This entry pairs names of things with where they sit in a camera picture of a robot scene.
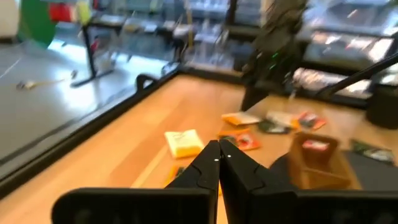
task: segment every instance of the cable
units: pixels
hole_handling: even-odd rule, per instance
[[[220,34],[218,34],[216,40],[213,43],[213,48],[215,48],[217,46],[217,41],[219,41],[219,39],[221,38],[221,36],[223,35],[223,31],[220,31]]]
[[[185,13],[187,14],[187,23],[190,26],[188,32],[188,48],[193,47],[193,19],[192,19],[192,10],[189,0],[183,0],[185,5]]]
[[[179,26],[182,22],[182,15],[178,18],[178,20],[175,22],[175,26]]]
[[[10,67],[8,67],[8,68],[6,69],[6,71],[4,71],[4,72],[0,75],[0,78],[6,76],[6,75],[11,71],[11,69],[13,69],[13,68],[18,64],[18,62],[20,62],[21,60],[22,60],[22,57],[19,57],[19,59],[16,60],[16,62],[14,62]]]

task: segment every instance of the wooden tabletop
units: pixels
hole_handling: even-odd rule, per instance
[[[164,187],[173,166],[192,161],[173,159],[164,133],[196,129],[206,144],[219,131],[233,129],[220,116],[239,111],[243,93],[241,86],[181,75],[174,78],[0,201],[0,223],[51,223],[56,199],[79,187]],[[328,123],[316,133],[339,139],[342,149],[356,138],[398,152],[398,132],[370,125],[363,111],[302,99],[288,103],[286,98],[270,96],[249,112],[264,116],[268,110],[309,110],[323,116]],[[291,135],[266,135],[251,128],[262,147],[247,154],[258,163],[269,167],[289,150]],[[222,197],[218,206],[218,223],[226,223]]]

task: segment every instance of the orange snack bag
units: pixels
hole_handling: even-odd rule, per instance
[[[240,150],[257,149],[261,146],[260,142],[255,138],[249,128],[233,131],[222,131],[218,133],[218,138],[229,140]]]
[[[304,128],[309,128],[312,130],[318,130],[326,124],[326,120],[320,118],[315,113],[311,113],[308,111],[300,114],[300,116],[298,117],[298,121],[300,125]]]
[[[255,124],[261,121],[260,118],[245,112],[223,114],[221,115],[221,119],[233,125]]]

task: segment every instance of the snack bag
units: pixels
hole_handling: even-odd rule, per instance
[[[245,112],[223,114],[221,119],[233,125],[255,124],[261,121],[260,118]]]
[[[323,125],[326,124],[326,121],[322,118],[320,118],[318,115],[315,113],[311,112],[304,112],[298,117],[298,121],[301,126],[304,128],[310,128],[312,130],[318,130],[320,129]]]
[[[183,158],[197,156],[205,147],[195,130],[184,132],[166,132],[166,140],[173,157]]]
[[[222,131],[218,133],[218,138],[229,140],[240,150],[257,149],[261,146],[260,142],[248,128],[234,131]]]
[[[304,149],[313,149],[313,150],[318,150],[318,151],[325,151],[325,150],[328,149],[329,143],[316,141],[316,140],[306,140],[303,143],[302,146],[303,146]]]
[[[391,150],[381,149],[376,146],[371,146],[365,142],[358,140],[351,140],[351,150],[359,155],[383,162],[388,165],[394,165],[394,154]]]
[[[291,128],[276,124],[268,119],[265,119],[257,124],[259,130],[267,134],[288,134]]]
[[[290,113],[285,113],[281,111],[268,111],[266,119],[281,126],[294,128],[293,122],[295,116]]]

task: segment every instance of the floor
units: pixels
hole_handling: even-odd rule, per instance
[[[0,201],[0,223],[50,223],[52,204],[65,192],[79,187],[164,187],[173,166],[186,166],[189,159],[174,160],[164,138],[166,131],[196,129],[204,143],[223,129],[224,113],[239,110],[243,88],[188,76],[178,76],[107,127],[78,146],[37,177]],[[398,156],[397,131],[371,126],[363,111],[317,101],[271,96],[250,113],[264,116],[267,110],[298,113],[312,110],[328,124],[316,133],[341,141],[347,149],[351,138],[392,149]],[[256,132],[262,147],[248,151],[258,163],[269,167],[284,155],[292,137]],[[226,223],[220,198],[218,223]]]
[[[78,78],[88,76],[86,52],[74,35],[68,44],[55,39],[50,47],[32,42],[0,45],[0,179],[43,153],[50,146],[135,93],[136,76],[147,72],[160,77],[167,62],[133,57],[118,58],[112,74],[79,88],[71,88],[73,70]],[[21,81],[44,84],[32,90],[17,90]]]

